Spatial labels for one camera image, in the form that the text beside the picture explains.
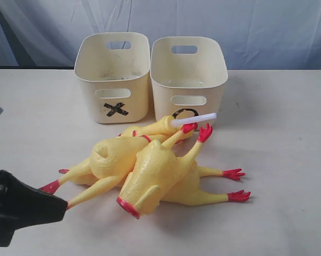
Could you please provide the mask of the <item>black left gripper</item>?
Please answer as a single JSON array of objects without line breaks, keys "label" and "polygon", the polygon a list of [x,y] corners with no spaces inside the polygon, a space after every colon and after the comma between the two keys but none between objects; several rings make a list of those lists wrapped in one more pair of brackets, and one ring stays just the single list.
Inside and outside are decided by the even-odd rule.
[{"label": "black left gripper", "polygon": [[21,223],[53,223],[64,218],[67,202],[0,171],[0,247],[9,246]]}]

